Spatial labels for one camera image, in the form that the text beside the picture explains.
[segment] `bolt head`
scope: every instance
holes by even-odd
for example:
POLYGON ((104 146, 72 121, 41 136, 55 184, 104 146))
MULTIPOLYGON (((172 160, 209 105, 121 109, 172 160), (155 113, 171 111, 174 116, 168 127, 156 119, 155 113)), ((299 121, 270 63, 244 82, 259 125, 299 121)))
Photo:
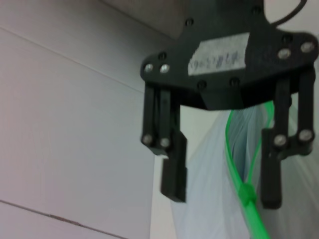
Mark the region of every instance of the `bolt head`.
POLYGON ((313 132, 310 129, 303 129, 299 133, 299 140, 300 141, 308 141, 312 139, 313 132))
POLYGON ((313 44, 312 42, 305 42, 304 44, 301 45, 301 51, 303 53, 309 53, 312 52, 315 48, 315 44, 313 44))
POLYGON ((153 64, 149 63, 145 66, 144 71, 145 72, 151 72, 153 70, 153 64))
POLYGON ((145 134, 142 138, 142 142, 145 145, 150 145, 153 142, 153 137, 150 134, 145 134))
POLYGON ((168 148, 170 145, 170 140, 168 138, 162 138, 159 143, 163 148, 168 148))
POLYGON ((277 147, 284 146, 287 142, 287 137, 283 134, 279 134, 274 138, 274 145, 277 147))
POLYGON ((286 60, 291 56, 291 50, 288 48, 283 48, 278 52, 278 58, 281 60, 286 60))
POLYGON ((169 65, 168 64, 164 64, 160 67, 159 72, 161 72, 162 74, 167 73, 169 71, 169 65))

